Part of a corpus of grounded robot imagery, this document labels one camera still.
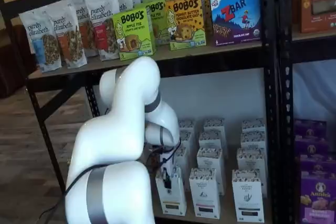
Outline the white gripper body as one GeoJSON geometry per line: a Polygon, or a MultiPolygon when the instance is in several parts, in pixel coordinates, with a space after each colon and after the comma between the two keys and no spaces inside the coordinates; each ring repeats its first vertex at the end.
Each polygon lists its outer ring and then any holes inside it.
{"type": "Polygon", "coordinates": [[[174,154],[162,153],[160,155],[160,172],[163,178],[170,178],[175,167],[174,154]]]}

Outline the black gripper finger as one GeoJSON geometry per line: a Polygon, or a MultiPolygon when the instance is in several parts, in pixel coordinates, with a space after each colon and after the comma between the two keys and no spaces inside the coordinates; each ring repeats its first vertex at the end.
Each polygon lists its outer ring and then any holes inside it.
{"type": "Polygon", "coordinates": [[[162,172],[163,184],[166,189],[171,189],[171,179],[166,168],[162,172]]]}

